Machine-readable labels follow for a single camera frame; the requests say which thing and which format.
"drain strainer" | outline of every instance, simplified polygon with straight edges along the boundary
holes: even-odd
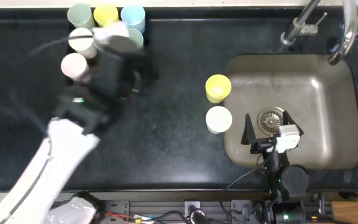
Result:
[[[265,134],[275,134],[283,124],[283,112],[283,109],[276,106],[263,109],[258,115],[259,128]]]

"faucet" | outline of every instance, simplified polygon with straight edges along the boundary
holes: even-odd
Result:
[[[316,35],[318,31],[318,24],[327,15],[324,13],[322,18],[314,25],[307,25],[305,21],[310,16],[311,12],[318,5],[320,0],[311,0],[309,4],[303,9],[299,17],[294,18],[291,25],[286,32],[281,34],[281,41],[286,45],[295,43],[298,35]],[[350,48],[352,47],[354,38],[357,33],[357,8],[356,0],[343,0],[343,12],[344,12],[344,36],[342,42],[336,45],[333,52],[328,58],[330,65],[336,65],[341,61]]]

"countertop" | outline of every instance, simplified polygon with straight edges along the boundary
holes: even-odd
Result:
[[[224,134],[211,134],[205,114],[213,105],[204,84],[240,54],[328,54],[342,37],[340,8],[319,8],[308,22],[327,18],[318,35],[280,48],[280,34],[300,8],[150,8],[147,49],[160,75],[152,87],[124,102],[122,118],[79,165],[65,190],[221,189],[249,171],[224,150]],[[28,106],[46,124],[66,82],[60,62],[68,44],[44,50],[23,64],[36,46],[66,37],[65,9],[0,11],[0,191],[9,190],[36,152],[42,135],[18,111]],[[358,99],[358,39],[345,61],[354,71]],[[241,190],[265,190],[260,172]],[[358,190],[358,166],[310,170],[310,190]]]

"faucet handle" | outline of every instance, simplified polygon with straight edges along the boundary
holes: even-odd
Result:
[[[324,12],[323,16],[321,16],[321,18],[317,21],[316,24],[304,25],[299,35],[316,35],[318,31],[318,25],[327,15],[327,12]]]

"stainless steel sink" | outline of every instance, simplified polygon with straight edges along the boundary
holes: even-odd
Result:
[[[257,138],[274,133],[282,110],[303,129],[299,147],[288,151],[291,164],[312,169],[345,169],[358,163],[358,110],[351,69],[332,66],[327,55],[241,55],[224,74],[232,83],[224,106],[233,123],[225,132],[229,157],[255,166],[257,155],[241,141],[249,113]]]

